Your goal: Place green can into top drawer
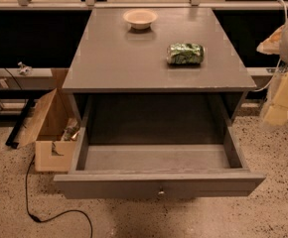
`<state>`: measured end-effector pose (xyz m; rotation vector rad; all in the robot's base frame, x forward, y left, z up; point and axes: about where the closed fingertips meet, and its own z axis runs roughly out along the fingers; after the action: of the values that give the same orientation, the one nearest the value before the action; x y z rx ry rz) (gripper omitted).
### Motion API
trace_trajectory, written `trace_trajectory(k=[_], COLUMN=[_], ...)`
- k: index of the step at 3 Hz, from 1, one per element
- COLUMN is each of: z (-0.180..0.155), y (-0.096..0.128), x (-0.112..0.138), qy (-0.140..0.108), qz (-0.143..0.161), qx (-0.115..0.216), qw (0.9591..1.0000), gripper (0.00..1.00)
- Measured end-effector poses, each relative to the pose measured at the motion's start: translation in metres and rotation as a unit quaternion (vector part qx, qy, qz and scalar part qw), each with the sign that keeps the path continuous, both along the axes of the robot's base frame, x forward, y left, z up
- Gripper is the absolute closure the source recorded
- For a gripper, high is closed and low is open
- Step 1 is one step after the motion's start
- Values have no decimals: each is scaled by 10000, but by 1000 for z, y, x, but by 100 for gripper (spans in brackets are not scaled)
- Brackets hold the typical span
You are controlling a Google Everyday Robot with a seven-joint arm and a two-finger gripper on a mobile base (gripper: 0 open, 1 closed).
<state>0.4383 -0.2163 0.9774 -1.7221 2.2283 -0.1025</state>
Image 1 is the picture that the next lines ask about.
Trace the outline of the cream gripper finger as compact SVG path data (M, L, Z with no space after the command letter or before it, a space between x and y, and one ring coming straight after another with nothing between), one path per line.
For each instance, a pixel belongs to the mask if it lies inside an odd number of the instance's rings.
M284 26L276 29L267 39L261 42L256 50L265 55L279 55L280 40Z
M288 121L288 71L272 79L262 109L262 121L271 126L282 126Z

